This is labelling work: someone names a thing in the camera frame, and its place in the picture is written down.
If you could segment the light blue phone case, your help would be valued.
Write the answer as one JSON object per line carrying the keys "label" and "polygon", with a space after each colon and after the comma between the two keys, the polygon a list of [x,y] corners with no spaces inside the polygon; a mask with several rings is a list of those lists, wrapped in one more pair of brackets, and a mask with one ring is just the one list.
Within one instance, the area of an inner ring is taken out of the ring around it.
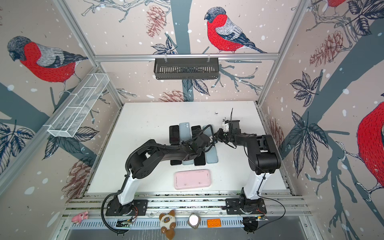
{"label": "light blue phone case", "polygon": [[206,163],[207,164],[216,164],[218,163],[218,155],[216,147],[212,147],[208,152],[205,153]]}
{"label": "light blue phone case", "polygon": [[183,165],[193,165],[193,164],[194,164],[194,160],[183,161],[182,164],[183,164]]}
{"label": "light blue phone case", "polygon": [[204,135],[207,135],[208,137],[212,137],[213,136],[213,128],[211,125],[206,125],[203,127],[203,134]]}
{"label": "light blue phone case", "polygon": [[188,141],[192,138],[190,123],[179,124],[180,140],[182,142]]}

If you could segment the blue phone black screen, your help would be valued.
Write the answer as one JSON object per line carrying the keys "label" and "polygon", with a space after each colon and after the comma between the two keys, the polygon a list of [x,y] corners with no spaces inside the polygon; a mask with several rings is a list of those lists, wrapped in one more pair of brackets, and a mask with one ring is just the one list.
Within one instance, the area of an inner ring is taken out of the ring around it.
{"label": "blue phone black screen", "polygon": [[171,160],[170,161],[171,166],[178,166],[182,164],[182,161],[179,160]]}

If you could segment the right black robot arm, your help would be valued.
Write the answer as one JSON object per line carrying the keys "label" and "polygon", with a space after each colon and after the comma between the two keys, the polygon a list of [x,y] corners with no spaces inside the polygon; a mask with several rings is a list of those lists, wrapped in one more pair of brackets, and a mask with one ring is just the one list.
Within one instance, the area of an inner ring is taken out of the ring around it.
{"label": "right black robot arm", "polygon": [[262,191],[268,178],[281,167],[278,150],[271,135],[243,133],[239,120],[224,120],[215,139],[227,146],[245,151],[251,174],[237,199],[226,199],[228,215],[267,213]]}

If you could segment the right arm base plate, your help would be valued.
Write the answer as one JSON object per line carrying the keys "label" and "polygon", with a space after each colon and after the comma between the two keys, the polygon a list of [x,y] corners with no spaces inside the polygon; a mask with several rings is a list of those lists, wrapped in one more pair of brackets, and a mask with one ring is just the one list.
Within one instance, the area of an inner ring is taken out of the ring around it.
{"label": "right arm base plate", "polygon": [[226,199],[223,207],[228,215],[265,215],[267,213],[265,202],[262,198],[257,200]]}

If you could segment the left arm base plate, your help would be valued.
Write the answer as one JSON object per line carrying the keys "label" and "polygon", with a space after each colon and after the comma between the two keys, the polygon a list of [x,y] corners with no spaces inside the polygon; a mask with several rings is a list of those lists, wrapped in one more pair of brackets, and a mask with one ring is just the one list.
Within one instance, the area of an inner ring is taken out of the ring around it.
{"label": "left arm base plate", "polygon": [[147,206],[148,200],[133,200],[126,205],[122,205],[116,198],[108,203],[106,216],[145,216]]}

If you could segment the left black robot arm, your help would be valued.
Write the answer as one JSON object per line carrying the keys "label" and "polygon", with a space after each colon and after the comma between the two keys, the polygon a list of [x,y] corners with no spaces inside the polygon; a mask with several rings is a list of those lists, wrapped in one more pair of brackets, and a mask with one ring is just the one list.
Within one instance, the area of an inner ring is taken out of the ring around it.
{"label": "left black robot arm", "polygon": [[122,216],[129,214],[134,206],[135,193],[140,185],[139,180],[149,176],[160,162],[164,161],[190,161],[207,153],[215,146],[215,137],[209,137],[204,131],[209,129],[214,133],[212,125],[207,125],[198,134],[178,145],[162,145],[150,139],[134,150],[127,158],[125,169],[127,174],[120,190],[106,196],[101,206],[101,218],[104,225],[117,235],[124,235],[127,230],[119,230],[110,226],[105,219],[105,205],[110,197],[113,199],[107,205],[107,211],[113,215]]}

